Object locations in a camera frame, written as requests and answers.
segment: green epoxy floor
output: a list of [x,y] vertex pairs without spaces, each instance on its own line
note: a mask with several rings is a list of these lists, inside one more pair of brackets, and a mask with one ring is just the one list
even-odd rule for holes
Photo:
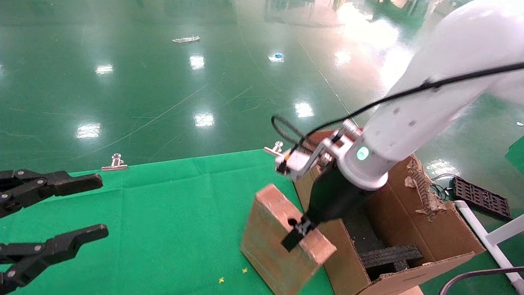
[[[1,1],[0,170],[73,172],[108,165],[115,152],[133,165],[271,146],[275,113],[306,131],[381,98],[432,27],[465,2]],[[201,40],[171,41],[191,35]],[[430,176],[460,173],[509,198],[519,216],[524,175],[504,155],[524,135],[522,118],[523,107],[483,97],[417,155]],[[478,216],[488,231],[503,224]],[[501,244],[514,265],[524,265],[523,242]],[[495,266],[483,254],[422,288],[435,294],[461,271]],[[461,291],[513,292],[504,277],[464,281]]]

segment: wooden block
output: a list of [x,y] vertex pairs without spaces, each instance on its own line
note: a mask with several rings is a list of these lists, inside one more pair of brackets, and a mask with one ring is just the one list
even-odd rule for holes
[[336,251],[317,229],[291,252],[280,243],[292,230],[288,219],[302,213],[272,184],[259,191],[247,221],[240,250],[275,294],[297,294]]

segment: small white object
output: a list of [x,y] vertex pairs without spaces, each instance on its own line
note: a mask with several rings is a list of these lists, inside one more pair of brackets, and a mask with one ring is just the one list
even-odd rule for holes
[[193,41],[197,41],[197,40],[200,40],[199,36],[191,36],[191,37],[186,37],[186,38],[177,38],[177,39],[173,39],[171,41],[173,41],[175,43],[187,43],[187,42],[193,42]]

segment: white pipe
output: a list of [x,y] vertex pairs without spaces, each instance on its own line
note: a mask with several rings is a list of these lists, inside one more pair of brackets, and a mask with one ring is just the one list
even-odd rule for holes
[[[509,262],[508,258],[504,255],[500,248],[497,245],[492,245],[490,242],[488,242],[486,239],[488,232],[478,221],[477,217],[473,214],[467,204],[464,201],[455,201],[454,203],[462,216],[464,216],[464,219],[466,219],[467,223],[469,223],[473,231],[477,234],[478,239],[481,240],[482,244],[484,244],[484,247],[486,247],[498,265],[501,268],[513,267],[511,262]],[[506,276],[513,287],[515,287],[517,290],[517,293],[524,295],[524,280],[521,278],[521,276],[517,272],[507,273]]]
[[486,236],[488,242],[492,245],[497,245],[512,236],[524,231],[524,215],[521,215],[503,226],[495,229]]

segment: black cable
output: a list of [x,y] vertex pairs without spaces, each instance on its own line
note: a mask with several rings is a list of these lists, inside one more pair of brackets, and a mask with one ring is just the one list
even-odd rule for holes
[[440,189],[436,186],[436,184],[431,184],[430,187],[436,191],[436,193],[438,194],[440,199],[446,200],[445,192],[443,192],[444,193],[444,197],[442,197],[442,194],[440,193]]
[[440,175],[437,175],[437,176],[433,177],[431,180],[435,181],[435,180],[437,180],[437,179],[439,179],[441,177],[444,177],[444,176],[451,176],[451,177],[457,177],[457,178],[462,179],[462,177],[460,177],[458,175],[455,175],[455,174],[452,174],[452,173],[442,173]]
[[[295,145],[301,145],[304,149],[306,149],[306,150],[308,150],[309,152],[313,153],[313,150],[310,149],[310,148],[308,148],[307,146],[304,146],[304,145],[302,144],[302,142],[299,144],[298,141],[296,141],[296,140],[294,140],[293,138],[289,137],[289,136],[287,135],[287,133],[286,133],[284,130],[282,130],[282,128],[280,128],[279,126],[277,126],[276,121],[280,121],[280,122],[282,122],[282,124],[284,124],[287,128],[289,128],[291,131],[293,131],[293,133],[295,133],[296,135],[300,136],[300,138],[301,138],[301,140],[302,140],[303,138],[305,138],[305,135],[304,135],[302,132],[300,132],[300,130],[298,130],[298,128],[296,128],[293,124],[291,124],[291,122],[289,122],[289,121],[288,121],[286,118],[284,118],[284,117],[281,117],[281,116],[279,116],[279,115],[273,115],[273,116],[271,117],[271,125],[273,125],[273,128],[275,129],[275,131],[277,131],[277,133],[280,134],[280,136],[281,136],[282,138],[284,138],[285,140],[287,140],[287,141],[289,141],[289,142],[291,142],[291,143],[294,143]],[[310,141],[309,139],[306,139],[306,141],[307,141],[308,143],[310,143],[310,144],[313,144],[314,146],[317,146],[317,145],[318,145],[317,143],[312,142],[312,141]]]
[[324,123],[318,127],[316,127],[315,129],[311,130],[310,132],[308,132],[305,137],[302,137],[301,140],[299,142],[296,142],[296,141],[292,141],[295,146],[291,149],[290,153],[292,153],[293,151],[295,151],[299,146],[302,146],[303,147],[303,143],[305,141],[308,140],[308,137],[311,136],[313,133],[315,133],[316,131],[320,130],[320,129],[323,129],[323,128],[326,128],[328,126],[331,126],[333,124],[336,124],[336,123],[340,123],[340,122],[344,122],[344,120],[347,120],[347,119],[350,119],[352,117],[355,117],[381,103],[384,103],[384,102],[387,102],[387,101],[391,101],[391,100],[395,100],[395,99],[398,99],[398,98],[402,98],[404,96],[409,96],[411,94],[415,94],[415,93],[418,93],[418,92],[422,92],[422,91],[425,91],[425,90],[428,90],[428,89],[439,89],[440,87],[444,86],[444,85],[447,85],[447,84],[452,84],[452,83],[457,83],[457,82],[461,82],[461,81],[465,81],[465,80],[471,80],[471,79],[476,79],[476,78],[481,78],[481,77],[486,77],[486,76],[491,76],[491,75],[497,75],[497,74],[500,74],[500,73],[505,73],[505,72],[510,72],[510,71],[516,71],[516,70],[522,70],[524,69],[524,62],[518,62],[518,63],[515,63],[515,64],[512,64],[512,65],[506,65],[506,66],[500,66],[500,67],[495,67],[495,68],[489,68],[489,69],[485,69],[485,70],[480,70],[480,71],[476,71],[476,72],[471,72],[471,73],[466,73],[466,74],[462,74],[462,75],[458,75],[458,76],[453,76],[453,77],[450,77],[450,78],[446,78],[446,79],[442,79],[442,80],[439,80],[439,81],[435,81],[435,82],[430,82],[428,80],[426,80],[423,84],[421,84],[420,86],[417,86],[417,87],[414,87],[414,88],[411,88],[411,89],[408,89],[408,90],[405,90],[405,91],[402,91],[402,92],[399,92],[399,93],[396,93],[396,94],[392,94],[390,96],[387,96],[387,97],[384,97],[382,99],[379,99],[375,102],[372,102],[356,111],[354,111],[353,113],[345,116],[345,117],[342,117],[342,118],[338,118],[338,119],[335,119],[335,120],[332,120],[332,121],[329,121],[327,123]]
[[487,270],[477,270],[477,271],[470,271],[465,272],[461,275],[458,275],[451,279],[449,282],[447,282],[442,289],[440,290],[439,295],[446,295],[451,286],[453,286],[458,281],[461,281],[463,279],[472,278],[472,277],[478,277],[478,276],[489,276],[489,275],[500,275],[502,273],[509,273],[509,272],[521,272],[524,271],[524,266],[518,266],[518,267],[510,267],[510,268],[496,268],[496,269],[487,269]]

